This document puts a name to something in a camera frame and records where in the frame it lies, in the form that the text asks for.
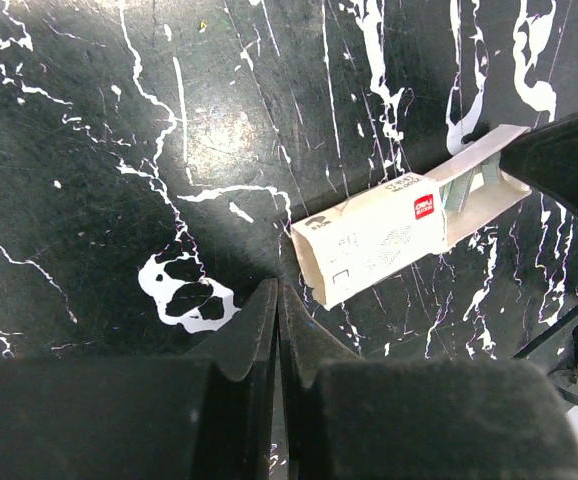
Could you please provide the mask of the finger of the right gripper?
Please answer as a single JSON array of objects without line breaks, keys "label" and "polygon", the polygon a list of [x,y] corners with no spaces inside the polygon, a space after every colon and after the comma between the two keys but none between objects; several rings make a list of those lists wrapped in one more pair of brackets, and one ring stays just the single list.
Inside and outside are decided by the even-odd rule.
[{"label": "finger of the right gripper", "polygon": [[500,168],[578,218],[578,112],[514,140],[502,150]]}]

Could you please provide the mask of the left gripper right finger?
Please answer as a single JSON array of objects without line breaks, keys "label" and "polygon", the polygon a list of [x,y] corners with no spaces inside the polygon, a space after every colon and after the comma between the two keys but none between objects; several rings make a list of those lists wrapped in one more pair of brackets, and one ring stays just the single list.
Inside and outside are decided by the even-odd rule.
[{"label": "left gripper right finger", "polygon": [[519,360],[364,360],[278,291],[292,479],[578,479],[555,389]]}]

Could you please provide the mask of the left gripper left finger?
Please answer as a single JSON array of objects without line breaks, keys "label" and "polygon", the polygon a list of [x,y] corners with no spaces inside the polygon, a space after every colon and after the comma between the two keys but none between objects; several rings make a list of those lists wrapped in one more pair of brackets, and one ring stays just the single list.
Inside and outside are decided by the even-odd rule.
[{"label": "left gripper left finger", "polygon": [[0,361],[0,479],[265,479],[278,283],[183,355]]}]

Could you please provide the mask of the staple box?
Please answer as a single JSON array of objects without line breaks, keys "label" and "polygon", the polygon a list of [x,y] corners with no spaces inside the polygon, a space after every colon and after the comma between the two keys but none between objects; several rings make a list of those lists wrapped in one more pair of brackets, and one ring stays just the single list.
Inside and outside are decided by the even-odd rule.
[{"label": "staple box", "polygon": [[415,263],[451,250],[527,197],[500,169],[504,148],[528,133],[502,124],[424,175],[407,173],[291,227],[306,285],[325,309]]}]

